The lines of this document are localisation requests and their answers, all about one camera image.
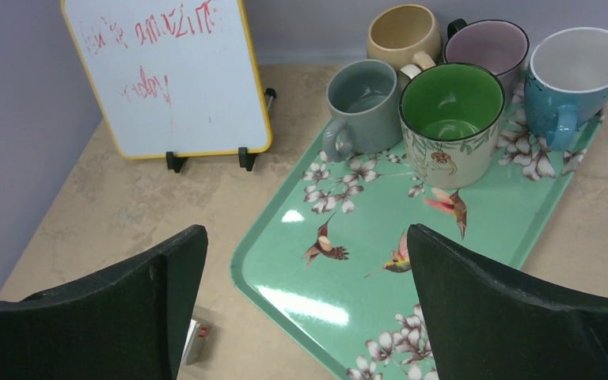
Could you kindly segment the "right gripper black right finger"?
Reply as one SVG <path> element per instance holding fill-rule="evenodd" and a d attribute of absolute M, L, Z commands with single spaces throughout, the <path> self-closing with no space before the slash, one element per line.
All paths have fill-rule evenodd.
<path fill-rule="evenodd" d="M 441 379 L 608 379 L 608 298 L 539 279 L 408 228 Z"/>

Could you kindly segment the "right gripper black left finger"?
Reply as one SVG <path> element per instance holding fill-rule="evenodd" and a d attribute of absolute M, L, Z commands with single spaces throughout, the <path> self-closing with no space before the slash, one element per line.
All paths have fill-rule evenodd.
<path fill-rule="evenodd" d="M 143 253 L 0 301 L 0 379 L 174 379 L 208 237 L 192 225 Z"/>

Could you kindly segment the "cream white mug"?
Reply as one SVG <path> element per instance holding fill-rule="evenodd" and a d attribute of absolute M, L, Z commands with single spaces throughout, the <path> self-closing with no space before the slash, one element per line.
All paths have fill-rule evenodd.
<path fill-rule="evenodd" d="M 425 184 L 456 189 L 481 179 L 492 164 L 506 105 L 500 80 L 470 63 L 421 70 L 403 66 L 407 82 L 398 115 L 408 163 Z"/>

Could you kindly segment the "grey mug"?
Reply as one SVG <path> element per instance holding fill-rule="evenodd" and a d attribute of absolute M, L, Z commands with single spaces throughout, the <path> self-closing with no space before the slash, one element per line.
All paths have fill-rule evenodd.
<path fill-rule="evenodd" d="M 322 148 L 333 162 L 352 154 L 373 154 L 402 140 L 398 115 L 400 84 L 388 63 L 365 59 L 337 71 L 328 83 L 331 121 Z"/>

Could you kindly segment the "blue teal mug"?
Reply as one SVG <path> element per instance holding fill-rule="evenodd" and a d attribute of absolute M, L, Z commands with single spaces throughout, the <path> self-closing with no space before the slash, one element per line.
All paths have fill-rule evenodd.
<path fill-rule="evenodd" d="M 524 85 L 530 132 L 552 151 L 569 148 L 577 129 L 608 102 L 608 30 L 568 28 L 533 51 Z"/>

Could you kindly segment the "mauve purple mug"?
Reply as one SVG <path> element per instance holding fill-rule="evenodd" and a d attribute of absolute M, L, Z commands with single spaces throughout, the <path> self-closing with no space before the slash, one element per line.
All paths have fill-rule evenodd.
<path fill-rule="evenodd" d="M 530 40 L 523 28 L 505 20 L 467 23 L 459 18 L 449 23 L 446 34 L 443 60 L 471 63 L 490 71 L 500 80 L 509 102 L 530 49 Z"/>

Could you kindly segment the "beige brown mug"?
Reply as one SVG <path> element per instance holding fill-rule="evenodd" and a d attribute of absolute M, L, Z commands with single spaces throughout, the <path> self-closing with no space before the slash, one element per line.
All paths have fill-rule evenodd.
<path fill-rule="evenodd" d="M 411 80 L 434 67 L 443 51 L 439 23 L 428 8 L 417 4 L 395 6 L 380 13 L 367 33 L 367 58 L 392 66 Z"/>

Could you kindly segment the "small white card box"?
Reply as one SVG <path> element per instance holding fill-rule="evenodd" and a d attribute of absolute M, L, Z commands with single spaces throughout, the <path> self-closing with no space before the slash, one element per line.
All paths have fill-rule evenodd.
<path fill-rule="evenodd" d="M 204 319 L 193 318 L 190 321 L 184 350 L 181 356 L 181 366 L 190 366 L 199 361 L 207 341 L 210 327 L 211 324 Z"/>

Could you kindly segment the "green floral tray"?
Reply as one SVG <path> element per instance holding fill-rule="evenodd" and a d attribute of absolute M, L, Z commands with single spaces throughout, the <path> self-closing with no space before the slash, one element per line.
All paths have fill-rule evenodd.
<path fill-rule="evenodd" d="M 237 247 L 233 281 L 338 378 L 436 379 L 409 226 L 522 267 L 603 118 L 552 152 L 527 130 L 517 88 L 491 167 L 460 191 L 463 219 L 443 210 L 450 193 L 425 185 L 402 145 L 338 163 L 311 146 Z"/>

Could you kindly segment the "white whiteboard yellow frame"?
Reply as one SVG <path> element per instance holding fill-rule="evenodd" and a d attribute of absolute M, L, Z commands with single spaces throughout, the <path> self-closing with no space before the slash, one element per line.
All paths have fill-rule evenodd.
<path fill-rule="evenodd" d="M 66 26 L 116 149 L 180 172 L 272 144 L 274 89 L 261 84 L 242 1 L 63 1 Z"/>

